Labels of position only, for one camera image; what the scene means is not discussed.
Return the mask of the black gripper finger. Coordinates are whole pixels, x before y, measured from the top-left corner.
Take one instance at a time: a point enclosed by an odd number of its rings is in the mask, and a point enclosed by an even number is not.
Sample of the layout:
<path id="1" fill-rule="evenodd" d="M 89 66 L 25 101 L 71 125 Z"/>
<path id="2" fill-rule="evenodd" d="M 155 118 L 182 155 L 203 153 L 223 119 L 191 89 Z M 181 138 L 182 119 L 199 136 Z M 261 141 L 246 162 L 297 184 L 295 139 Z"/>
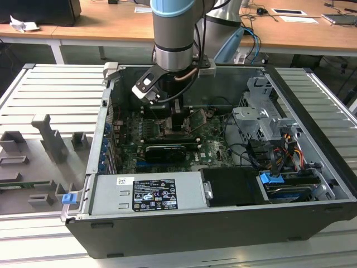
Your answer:
<path id="1" fill-rule="evenodd" d="M 171 114 L 172 129 L 181 130 L 184 122 L 184 118 L 185 118 L 184 110 L 180 105 L 180 101 L 178 99 L 175 99 L 173 102 L 172 114 Z"/>

